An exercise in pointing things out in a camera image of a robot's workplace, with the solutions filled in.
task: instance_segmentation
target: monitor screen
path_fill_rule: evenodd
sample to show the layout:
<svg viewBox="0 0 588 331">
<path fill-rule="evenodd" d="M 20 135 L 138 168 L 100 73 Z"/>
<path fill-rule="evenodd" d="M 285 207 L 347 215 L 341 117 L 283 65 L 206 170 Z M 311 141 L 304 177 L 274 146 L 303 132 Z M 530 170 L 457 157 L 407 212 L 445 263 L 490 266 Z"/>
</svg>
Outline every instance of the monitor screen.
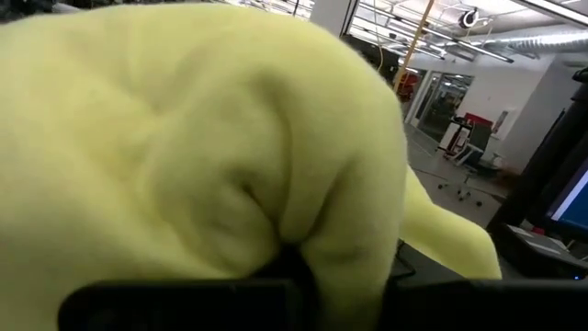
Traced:
<svg viewBox="0 0 588 331">
<path fill-rule="evenodd" d="M 588 230 L 588 159 L 548 209 L 551 221 Z"/>
</svg>

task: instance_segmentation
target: ceiling pipe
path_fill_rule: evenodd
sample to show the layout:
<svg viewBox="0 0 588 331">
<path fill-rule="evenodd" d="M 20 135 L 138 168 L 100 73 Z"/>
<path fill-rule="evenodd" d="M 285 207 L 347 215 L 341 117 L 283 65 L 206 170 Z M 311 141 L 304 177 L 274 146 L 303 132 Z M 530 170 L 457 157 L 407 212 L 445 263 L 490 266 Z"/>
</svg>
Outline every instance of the ceiling pipe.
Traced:
<svg viewBox="0 0 588 331">
<path fill-rule="evenodd" d="M 560 31 L 549 34 L 511 35 L 505 38 L 486 40 L 484 46 L 509 47 L 516 51 L 536 53 L 588 51 L 588 30 L 563 26 Z"/>
</svg>

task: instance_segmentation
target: cable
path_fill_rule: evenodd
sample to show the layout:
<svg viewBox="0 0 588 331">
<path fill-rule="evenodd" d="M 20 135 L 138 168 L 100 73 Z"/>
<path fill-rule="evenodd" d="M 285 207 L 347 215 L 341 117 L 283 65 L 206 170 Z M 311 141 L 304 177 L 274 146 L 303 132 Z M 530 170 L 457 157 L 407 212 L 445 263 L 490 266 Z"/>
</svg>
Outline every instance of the cable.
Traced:
<svg viewBox="0 0 588 331">
<path fill-rule="evenodd" d="M 296 0 L 296 5 L 294 5 L 294 11 L 292 12 L 293 17 L 296 17 L 296 12 L 298 11 L 299 4 L 300 4 L 300 0 Z"/>
<path fill-rule="evenodd" d="M 382 51 L 382 44 L 379 42 L 378 15 L 376 13 L 376 0 L 373 0 L 372 3 L 374 5 L 374 28 L 376 30 L 376 43 L 378 44 L 378 49 L 379 49 L 379 66 L 378 66 L 378 73 L 379 73 L 379 69 L 381 69 L 382 65 L 384 65 L 384 52 Z"/>
</svg>

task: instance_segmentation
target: ceiling light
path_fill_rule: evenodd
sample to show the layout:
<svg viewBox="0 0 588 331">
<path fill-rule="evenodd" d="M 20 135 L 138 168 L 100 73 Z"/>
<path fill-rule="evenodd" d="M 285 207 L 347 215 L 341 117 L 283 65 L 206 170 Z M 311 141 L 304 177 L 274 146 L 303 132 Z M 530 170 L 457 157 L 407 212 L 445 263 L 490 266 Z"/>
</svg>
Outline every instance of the ceiling light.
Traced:
<svg viewBox="0 0 588 331">
<path fill-rule="evenodd" d="M 403 31 L 401 31 L 401 30 L 393 29 L 393 28 L 390 28 L 390 27 L 384 27 L 384 26 L 381 26 L 380 24 L 374 24 L 374 22 L 372 22 L 372 21 L 369 21 L 369 20 L 367 20 L 367 19 L 364 19 L 364 18 L 362 18 L 362 17 L 354 17 L 354 20 L 353 20 L 353 22 L 352 22 L 352 26 L 355 26 L 355 28 L 357 28 L 357 29 L 363 29 L 365 32 L 371 33 L 372 35 L 374 34 L 374 30 L 372 30 L 372 29 L 367 29 L 367 28 L 366 28 L 366 26 L 365 26 L 364 24 L 356 24 L 356 20 L 358 20 L 358 21 L 357 21 L 357 23 L 359 23 L 359 22 L 362 22 L 362 21 L 363 21 L 363 22 L 367 22 L 367 23 L 369 23 L 371 26 L 377 26 L 377 27 L 380 27 L 380 28 L 383 28 L 383 29 L 389 29 L 389 30 L 391 30 L 393 33 L 396 33 L 396 34 L 398 34 L 398 35 L 400 35 L 400 36 L 403 36 L 403 37 L 404 37 L 404 38 L 406 38 L 406 39 L 407 39 L 409 42 L 412 42 L 412 41 L 413 41 L 413 36 L 410 36 L 410 35 L 406 34 L 405 32 L 403 32 Z M 401 44 L 403 44 L 403 45 L 404 45 L 404 43 L 403 43 L 403 42 L 401 42 L 401 41 L 398 41 L 398 40 L 392 39 L 392 38 L 390 38 L 390 37 L 387 37 L 387 36 L 384 36 L 384 35 L 381 35 L 381 34 L 379 34 L 377 37 L 383 38 L 384 40 L 389 40 L 389 41 L 391 41 L 391 42 L 397 42 L 397 43 L 401 43 Z M 442 49 L 442 48 L 440 48 L 440 47 L 437 47 L 437 46 L 435 46 L 435 45 L 430 45 L 430 44 L 427 44 L 426 42 L 424 42 L 424 41 L 421 41 L 421 40 L 417 40 L 417 41 L 416 41 L 416 45 L 417 45 L 417 46 L 428 46 L 428 47 L 429 47 L 429 48 L 431 48 L 432 50 L 439 51 L 439 52 L 441 53 L 441 55 L 437 55 L 437 54 L 431 53 L 431 52 L 429 52 L 429 51 L 425 51 L 425 50 L 423 50 L 423 49 L 421 49 L 421 48 L 415 48 L 417 51 L 419 51 L 419 52 L 421 52 L 421 53 L 423 53 L 423 54 L 431 55 L 431 56 L 433 56 L 433 57 L 435 57 L 435 58 L 437 58 L 437 59 L 440 59 L 440 60 L 445 60 L 444 56 L 445 56 L 445 54 L 447 54 L 447 52 L 446 52 L 444 49 Z"/>
<path fill-rule="evenodd" d="M 478 51 L 478 52 L 480 52 L 482 54 L 486 54 L 488 56 L 493 57 L 494 59 L 502 60 L 502 61 L 508 62 L 508 63 L 513 63 L 514 62 L 513 59 L 509 59 L 509 58 L 504 57 L 502 55 L 495 54 L 495 53 L 493 53 L 491 51 L 486 51 L 484 49 L 481 49 L 480 47 L 471 45 L 471 44 L 469 44 L 469 43 L 467 43 L 465 41 L 462 41 L 462 40 L 459 40 L 458 41 L 458 45 L 461 45 L 461 46 L 463 46 L 463 47 L 465 47 L 467 49 L 473 50 L 473 51 Z"/>
<path fill-rule="evenodd" d="M 526 1 L 544 1 L 544 0 L 526 0 Z M 406 25 L 408 25 L 408 26 L 411 26 L 411 27 L 414 27 L 414 28 L 418 28 L 418 27 L 419 27 L 419 25 L 418 25 L 417 23 L 414 23 L 414 22 L 412 22 L 411 20 L 408 20 L 408 19 L 406 19 L 406 18 L 399 17 L 398 15 L 395 15 L 395 14 L 391 14 L 391 13 L 385 12 L 385 11 L 383 11 L 383 10 L 380 10 L 380 9 L 374 8 L 374 7 L 372 7 L 372 6 L 368 6 L 368 5 L 366 5 L 366 4 L 363 4 L 363 3 L 359 3 L 359 6 L 362 6 L 362 7 L 366 8 L 366 9 L 369 9 L 369 10 L 375 10 L 375 11 L 376 11 L 378 14 L 380 14 L 380 15 L 382 15 L 382 16 L 385 16 L 385 17 L 389 17 L 389 18 L 395 19 L 395 20 L 397 20 L 397 21 L 399 21 L 399 22 L 402 22 L 402 23 L 404 23 L 404 24 L 406 24 Z M 444 39 L 444 40 L 450 40 L 450 41 L 453 41 L 453 42 L 455 42 L 456 44 L 458 44 L 458 45 L 460 45 L 460 46 L 463 46 L 463 47 L 465 47 L 465 48 L 468 48 L 468 49 L 470 49 L 470 50 L 477 51 L 477 52 L 480 52 L 480 53 L 482 53 L 482 54 L 485 54 L 485 55 L 491 56 L 491 57 L 493 57 L 494 59 L 502 60 L 502 61 L 505 61 L 505 62 L 508 62 L 508 63 L 513 63 L 513 62 L 514 62 L 514 60 L 513 60 L 513 59 L 506 58 L 506 57 L 504 57 L 504 56 L 502 56 L 502 55 L 498 55 L 498 54 L 496 54 L 496 53 L 493 53 L 493 52 L 491 52 L 491 51 L 486 51 L 486 50 L 484 50 L 483 48 L 480 48 L 480 47 L 474 46 L 474 45 L 472 45 L 472 44 L 470 44 L 470 43 L 467 43 L 467 42 L 465 42 L 465 41 L 463 41 L 463 40 L 459 40 L 459 39 L 457 39 L 457 38 L 450 37 L 450 36 L 448 36 L 448 35 L 447 35 L 447 34 L 445 34 L 445 33 L 441 33 L 441 32 L 435 31 L 435 30 L 433 30 L 433 29 L 425 28 L 425 27 L 423 27 L 423 31 L 426 31 L 426 32 L 428 32 L 428 33 L 430 33 L 430 34 L 432 34 L 432 35 L 434 35 L 434 36 L 437 36 L 437 37 L 439 37 L 439 38 L 442 38 L 442 39 Z"/>
<path fill-rule="evenodd" d="M 565 6 L 554 4 L 547 0 L 513 0 L 523 6 L 528 6 L 532 9 L 536 9 L 539 12 L 545 12 L 552 16 L 558 16 L 569 20 L 570 22 L 583 25 L 588 27 L 588 17 L 575 10 L 571 10 Z"/>
<path fill-rule="evenodd" d="M 407 45 L 407 44 L 405 44 L 405 43 L 404 43 L 404 42 L 402 42 L 402 41 L 397 41 L 397 40 L 394 40 L 394 39 L 392 39 L 392 38 L 390 38 L 390 37 L 386 37 L 386 36 L 379 35 L 377 32 L 375 32 L 375 31 L 372 31 L 372 30 L 370 30 L 370 29 L 362 28 L 362 27 L 359 27 L 359 26 L 357 26 L 357 25 L 352 25 L 351 27 L 352 27 L 352 28 L 355 28 L 355 29 L 361 29 L 361 30 L 363 30 L 364 32 L 367 32 L 367 33 L 369 33 L 369 34 L 371 34 L 371 35 L 373 35 L 373 36 L 376 36 L 376 37 L 382 38 L 382 39 L 384 39 L 384 40 L 386 40 L 386 41 L 389 41 L 389 42 L 394 42 L 394 43 L 400 43 L 400 44 L 402 44 L 402 45 L 404 45 L 404 46 L 407 46 L 407 47 L 408 47 L 408 45 Z M 421 53 L 423 53 L 423 54 L 429 55 L 429 56 L 433 56 L 434 58 L 436 58 L 436 59 L 439 59 L 439 60 L 445 60 L 445 58 L 444 58 L 443 56 L 440 56 L 440 55 L 437 55 L 437 54 L 431 53 L 431 52 L 429 52 L 429 51 L 425 51 L 425 50 L 423 50 L 423 49 L 421 49 L 421 48 L 418 48 L 418 47 L 415 47 L 415 48 L 414 48 L 414 50 L 415 50 L 415 51 L 418 51 L 418 52 L 421 52 Z"/>
<path fill-rule="evenodd" d="M 374 40 L 369 40 L 368 38 L 364 38 L 364 37 L 358 36 L 357 34 L 354 34 L 354 31 L 353 31 L 353 29 L 356 29 L 357 31 L 360 31 L 360 32 L 361 32 L 362 30 L 360 30 L 360 29 L 357 29 L 357 28 L 351 28 L 351 30 L 350 30 L 349 32 L 350 32 L 350 33 L 353 35 L 353 37 L 354 37 L 354 38 L 357 38 L 357 39 L 359 39 L 359 40 L 362 40 L 362 41 L 368 42 L 368 43 L 370 43 L 370 44 L 372 44 L 372 45 L 376 45 L 376 46 L 379 46 L 379 47 L 381 47 L 381 45 L 378 45 L 378 44 L 377 44 L 377 43 L 376 43 Z M 406 55 L 407 55 L 405 52 L 402 52 L 402 51 L 396 51 L 396 50 L 394 50 L 394 49 L 388 49 L 388 48 L 385 48 L 385 49 L 386 49 L 387 51 L 389 51 L 389 52 L 393 52 L 394 54 L 397 54 L 397 55 L 400 55 L 400 56 L 406 56 Z"/>
</svg>

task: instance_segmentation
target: computer monitor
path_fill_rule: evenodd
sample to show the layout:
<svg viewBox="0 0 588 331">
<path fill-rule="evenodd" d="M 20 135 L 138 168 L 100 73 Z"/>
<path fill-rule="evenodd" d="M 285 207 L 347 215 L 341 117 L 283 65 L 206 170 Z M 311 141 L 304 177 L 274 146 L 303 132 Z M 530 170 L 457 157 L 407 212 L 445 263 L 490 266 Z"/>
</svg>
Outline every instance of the computer monitor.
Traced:
<svg viewBox="0 0 588 331">
<path fill-rule="evenodd" d="M 553 222 L 567 223 L 588 231 L 588 159 L 551 203 L 547 216 Z"/>
<path fill-rule="evenodd" d="M 570 239 L 588 240 L 588 134 L 562 160 L 526 219 Z"/>
</svg>

